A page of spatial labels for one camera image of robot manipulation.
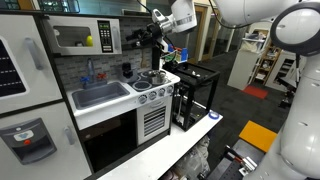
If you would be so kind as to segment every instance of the gray carpet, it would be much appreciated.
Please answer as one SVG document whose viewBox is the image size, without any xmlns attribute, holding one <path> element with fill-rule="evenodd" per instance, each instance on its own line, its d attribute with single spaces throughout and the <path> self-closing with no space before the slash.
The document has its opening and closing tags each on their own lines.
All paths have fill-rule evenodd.
<svg viewBox="0 0 320 180">
<path fill-rule="evenodd" d="M 237 51 L 233 51 L 199 64 L 221 73 L 212 109 L 224 118 L 215 127 L 211 137 L 208 157 L 211 169 L 218 165 L 224 146 L 227 144 L 232 147 L 237 142 L 248 120 L 278 132 L 289 111 L 278 107 L 284 97 L 283 92 L 255 84 L 269 92 L 262 100 L 227 85 L 236 55 Z M 208 88 L 200 89 L 195 95 L 196 101 L 206 104 L 208 91 Z"/>
</svg>

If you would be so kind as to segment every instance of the play kitchen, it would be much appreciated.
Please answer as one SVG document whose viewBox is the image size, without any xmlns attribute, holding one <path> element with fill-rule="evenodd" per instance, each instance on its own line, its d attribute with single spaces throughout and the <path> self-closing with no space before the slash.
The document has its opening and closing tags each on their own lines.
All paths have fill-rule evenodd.
<svg viewBox="0 0 320 180">
<path fill-rule="evenodd" d="M 4 179 L 84 179 L 170 134 L 172 94 L 180 78 L 140 69 L 134 58 L 142 51 L 121 49 L 119 19 L 30 12 L 0 20 Z M 69 76 L 73 65 L 84 64 L 74 88 L 64 86 L 57 57 L 74 61 L 64 67 Z"/>
</svg>

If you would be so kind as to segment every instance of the white table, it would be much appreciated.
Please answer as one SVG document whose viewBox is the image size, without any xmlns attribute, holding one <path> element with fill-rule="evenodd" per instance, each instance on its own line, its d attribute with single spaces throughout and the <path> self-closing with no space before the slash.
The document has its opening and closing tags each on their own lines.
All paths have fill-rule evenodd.
<svg viewBox="0 0 320 180">
<path fill-rule="evenodd" d="M 173 166 L 223 117 L 213 120 L 205 116 L 187 132 L 172 124 L 166 136 L 141 153 L 124 162 L 99 180 L 156 180 Z"/>
</svg>

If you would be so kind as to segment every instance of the orange mat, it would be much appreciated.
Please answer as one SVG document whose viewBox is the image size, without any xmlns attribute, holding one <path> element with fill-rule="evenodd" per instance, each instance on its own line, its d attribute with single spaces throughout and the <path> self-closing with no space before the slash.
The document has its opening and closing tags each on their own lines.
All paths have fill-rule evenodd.
<svg viewBox="0 0 320 180">
<path fill-rule="evenodd" d="M 268 152 L 277 134 L 252 121 L 248 121 L 239 137 L 263 152 Z"/>
<path fill-rule="evenodd" d="M 268 91 L 263 89 L 254 87 L 254 86 L 247 86 L 243 92 L 250 94 L 252 96 L 258 97 L 260 99 L 264 99 L 268 95 Z"/>
</svg>

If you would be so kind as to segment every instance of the stove knob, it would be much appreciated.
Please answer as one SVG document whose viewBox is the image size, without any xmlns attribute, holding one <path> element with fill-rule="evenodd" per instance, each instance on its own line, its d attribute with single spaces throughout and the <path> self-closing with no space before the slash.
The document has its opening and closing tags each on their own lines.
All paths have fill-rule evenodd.
<svg viewBox="0 0 320 180">
<path fill-rule="evenodd" d="M 167 92 L 168 92 L 169 94 L 173 93 L 173 86 L 168 86 L 168 87 L 167 87 Z"/>
<path fill-rule="evenodd" d="M 140 102 L 140 104 L 144 104 L 146 103 L 148 100 L 147 96 L 146 95 L 142 95 L 138 98 L 138 101 Z"/>
<path fill-rule="evenodd" d="M 157 97 L 157 93 L 152 91 L 150 94 L 149 94 L 149 99 L 150 100 L 154 100 L 155 98 Z"/>
<path fill-rule="evenodd" d="M 159 90 L 159 96 L 160 97 L 162 97 L 162 96 L 164 96 L 164 93 L 166 92 L 166 90 L 165 89 L 163 89 L 163 88 L 161 88 L 160 90 Z"/>
</svg>

